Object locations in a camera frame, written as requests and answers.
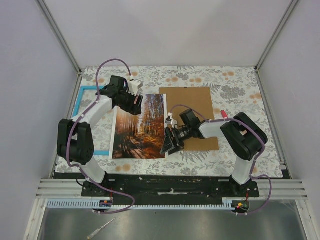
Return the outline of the autumn forest photo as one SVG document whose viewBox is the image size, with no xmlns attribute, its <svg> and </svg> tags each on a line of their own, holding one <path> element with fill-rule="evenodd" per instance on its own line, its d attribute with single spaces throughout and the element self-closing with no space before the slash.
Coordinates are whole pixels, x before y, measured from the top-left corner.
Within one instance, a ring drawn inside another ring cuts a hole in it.
<svg viewBox="0 0 320 240">
<path fill-rule="evenodd" d="M 161 153 L 165 140 L 165 94 L 145 94 L 141 114 L 132 115 L 115 109 L 110 142 L 110 159 L 165 159 Z"/>
</svg>

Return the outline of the blue picture frame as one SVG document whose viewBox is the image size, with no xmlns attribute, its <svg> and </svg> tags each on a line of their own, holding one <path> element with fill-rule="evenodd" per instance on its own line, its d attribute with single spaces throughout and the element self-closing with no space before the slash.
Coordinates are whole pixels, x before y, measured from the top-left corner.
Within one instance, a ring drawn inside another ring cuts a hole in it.
<svg viewBox="0 0 320 240">
<path fill-rule="evenodd" d="M 75 117 L 80 112 L 83 112 L 85 108 L 97 98 L 96 92 L 97 89 L 95 85 L 83 85 L 80 87 L 72 117 Z M 103 115 L 98 123 L 91 128 L 95 156 L 109 156 L 113 117 L 114 111 L 112 110 L 111 112 Z"/>
</svg>

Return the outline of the red handled screwdriver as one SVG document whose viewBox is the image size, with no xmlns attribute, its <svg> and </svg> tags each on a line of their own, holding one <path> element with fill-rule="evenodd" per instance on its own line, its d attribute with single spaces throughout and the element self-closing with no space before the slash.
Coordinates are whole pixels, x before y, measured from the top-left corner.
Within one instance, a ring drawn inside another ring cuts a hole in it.
<svg viewBox="0 0 320 240">
<path fill-rule="evenodd" d="M 227 115 L 227 113 L 225 112 L 225 110 L 221 110 L 220 113 L 221 113 L 221 116 L 222 116 L 222 118 L 223 118 L 224 120 L 226 120 L 226 119 L 228 118 L 228 115 Z"/>
</svg>

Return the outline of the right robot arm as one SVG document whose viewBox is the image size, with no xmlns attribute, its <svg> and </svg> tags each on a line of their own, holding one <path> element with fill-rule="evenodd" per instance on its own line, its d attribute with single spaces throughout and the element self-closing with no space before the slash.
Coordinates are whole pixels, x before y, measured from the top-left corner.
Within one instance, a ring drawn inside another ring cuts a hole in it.
<svg viewBox="0 0 320 240">
<path fill-rule="evenodd" d="M 245 113 L 240 112 L 233 118 L 224 116 L 222 119 L 201 121 L 198 112 L 189 108 L 179 116 L 183 122 L 181 128 L 175 127 L 173 113 L 169 112 L 165 123 L 164 142 L 161 154 L 173 154 L 181 151 L 185 141 L 194 139 L 211 139 L 224 137 L 236 155 L 233 180 L 229 191 L 235 197 L 242 196 L 247 191 L 247 183 L 253 179 L 252 173 L 257 159 L 265 151 L 268 137 Z"/>
</svg>

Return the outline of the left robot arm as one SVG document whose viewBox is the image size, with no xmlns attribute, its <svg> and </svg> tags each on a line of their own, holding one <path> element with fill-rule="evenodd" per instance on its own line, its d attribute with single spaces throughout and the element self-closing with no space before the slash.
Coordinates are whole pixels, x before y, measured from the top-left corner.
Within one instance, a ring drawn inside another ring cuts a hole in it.
<svg viewBox="0 0 320 240">
<path fill-rule="evenodd" d="M 110 184 L 105 181 L 106 172 L 94 158 L 92 129 L 104 115 L 115 107 L 137 116 L 142 113 L 143 96 L 138 94 L 143 83 L 139 80 L 127 81 L 120 76 L 111 76 L 110 82 L 98 88 L 96 100 L 71 119 L 62 119 L 58 124 L 57 155 L 66 160 L 70 167 L 77 167 L 93 191 L 103 197 L 110 192 Z"/>
</svg>

